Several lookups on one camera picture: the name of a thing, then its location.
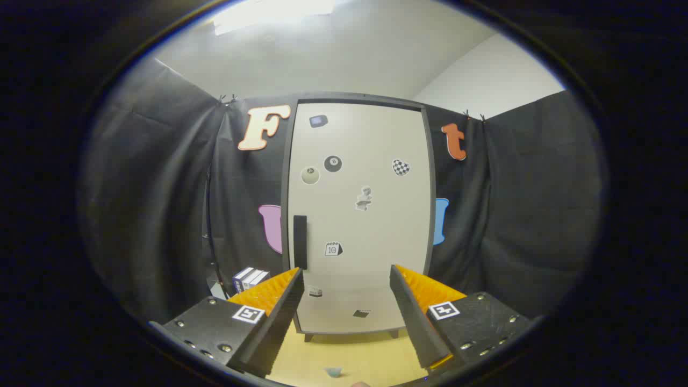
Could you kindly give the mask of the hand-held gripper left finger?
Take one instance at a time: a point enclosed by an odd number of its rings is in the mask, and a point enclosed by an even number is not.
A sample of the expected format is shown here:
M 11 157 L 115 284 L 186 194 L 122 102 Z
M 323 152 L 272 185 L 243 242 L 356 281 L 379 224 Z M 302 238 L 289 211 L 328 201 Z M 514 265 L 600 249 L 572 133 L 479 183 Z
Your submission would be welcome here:
M 303 291 L 303 271 L 294 268 L 228 300 L 204 297 L 179 316 L 148 325 L 160 338 L 210 367 L 266 377 Z

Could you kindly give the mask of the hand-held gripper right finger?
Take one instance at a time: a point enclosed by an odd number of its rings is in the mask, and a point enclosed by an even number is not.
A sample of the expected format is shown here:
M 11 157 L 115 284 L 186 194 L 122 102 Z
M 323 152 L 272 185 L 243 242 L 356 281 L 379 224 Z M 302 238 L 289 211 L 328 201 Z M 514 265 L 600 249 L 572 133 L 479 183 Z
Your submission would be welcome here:
M 397 264 L 389 270 L 389 286 L 418 361 L 432 376 L 477 368 L 543 320 L 519 313 L 489 292 L 464 294 Z

